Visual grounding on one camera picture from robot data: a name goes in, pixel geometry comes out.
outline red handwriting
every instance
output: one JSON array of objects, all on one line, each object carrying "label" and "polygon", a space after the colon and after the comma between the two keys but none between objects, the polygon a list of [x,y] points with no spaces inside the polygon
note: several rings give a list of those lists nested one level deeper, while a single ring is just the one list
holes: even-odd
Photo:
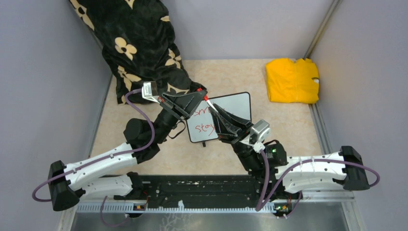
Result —
[{"label": "red handwriting", "polygon": [[198,130],[198,133],[210,131],[210,134],[208,134],[208,136],[210,136],[211,134],[213,134],[215,127],[213,124],[207,124],[207,125],[201,124],[201,125],[195,126],[195,129]]},{"label": "red handwriting", "polygon": [[208,107],[204,108],[204,109],[200,109],[198,111],[195,111],[194,114],[192,116],[199,116],[201,114],[205,114],[205,111],[210,112],[210,109]]}]

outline yellow cloth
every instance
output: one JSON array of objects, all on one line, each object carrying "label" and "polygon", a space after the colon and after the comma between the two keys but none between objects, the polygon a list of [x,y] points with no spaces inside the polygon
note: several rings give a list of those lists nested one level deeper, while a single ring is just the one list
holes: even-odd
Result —
[{"label": "yellow cloth", "polygon": [[310,59],[281,58],[266,64],[268,97],[279,103],[316,103],[319,72]]}]

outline beige tabletop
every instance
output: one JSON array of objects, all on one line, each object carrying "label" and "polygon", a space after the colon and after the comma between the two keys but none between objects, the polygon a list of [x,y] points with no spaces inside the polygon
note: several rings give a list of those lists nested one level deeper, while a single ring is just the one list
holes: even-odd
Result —
[{"label": "beige tabletop", "polygon": [[[265,64],[270,60],[185,60],[190,78],[208,88],[208,97],[247,91],[251,95],[252,121],[266,120],[272,134],[288,155],[320,155],[320,146],[307,104],[272,103],[265,84]],[[143,118],[129,105],[117,105],[116,81],[110,88],[91,156],[109,151],[126,142],[123,130],[131,118]],[[158,104],[137,105],[153,121],[162,108]],[[218,140],[206,147],[191,143],[187,130],[176,139],[159,145],[161,151],[151,160],[121,169],[151,175],[247,174],[231,146]]]}]

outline gray floor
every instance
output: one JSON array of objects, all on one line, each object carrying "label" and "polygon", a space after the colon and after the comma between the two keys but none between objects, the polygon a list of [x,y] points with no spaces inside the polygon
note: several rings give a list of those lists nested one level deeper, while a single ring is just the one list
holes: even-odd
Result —
[{"label": "gray floor", "polygon": [[[122,214],[104,214],[119,223]],[[144,214],[122,227],[106,227],[99,214],[76,214],[72,231],[344,231],[348,230],[340,203],[303,203],[288,219],[270,214]]]}]

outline black fabric with flower pattern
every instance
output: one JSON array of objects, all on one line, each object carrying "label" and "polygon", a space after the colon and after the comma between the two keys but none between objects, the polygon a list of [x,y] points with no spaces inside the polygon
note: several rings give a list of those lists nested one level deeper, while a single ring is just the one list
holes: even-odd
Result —
[{"label": "black fabric with flower pattern", "polygon": [[[144,81],[156,81],[160,94],[205,89],[184,69],[168,9],[159,0],[69,1],[103,44],[103,58],[116,77],[118,103],[125,103],[125,94]],[[151,103],[139,94],[129,99]]]}]

